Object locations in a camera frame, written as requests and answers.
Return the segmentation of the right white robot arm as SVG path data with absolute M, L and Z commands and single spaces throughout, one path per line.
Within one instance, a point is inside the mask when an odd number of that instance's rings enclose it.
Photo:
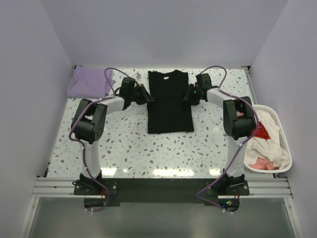
M 228 136 L 228 158 L 222 174 L 208 188 L 218 193 L 233 194 L 244 184 L 244 159 L 247 142 L 256 134 L 260 123 L 249 97 L 237 97 L 213 86 L 207 73 L 196 75 L 184 101 L 196 106 L 200 100 L 223 110 L 223 128 Z

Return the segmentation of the black t shirt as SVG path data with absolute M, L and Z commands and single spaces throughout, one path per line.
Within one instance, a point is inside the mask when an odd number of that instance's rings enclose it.
M 154 99 L 147 103 L 148 133 L 193 132 L 191 105 L 183 101 L 189 86 L 188 73 L 149 71 L 148 81 Z

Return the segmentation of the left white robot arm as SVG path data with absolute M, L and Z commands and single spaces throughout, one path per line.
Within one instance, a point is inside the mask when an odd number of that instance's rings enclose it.
M 69 139 L 78 142 L 82 149 L 83 171 L 74 183 L 76 189 L 98 194 L 106 191 L 102 183 L 102 170 L 99 163 L 99 140 L 103 135 L 106 116 L 127 109 L 131 103 L 144 105 L 154 98 L 143 84 L 131 77 L 125 77 L 113 96 L 96 101 L 82 99 L 73 118 Z

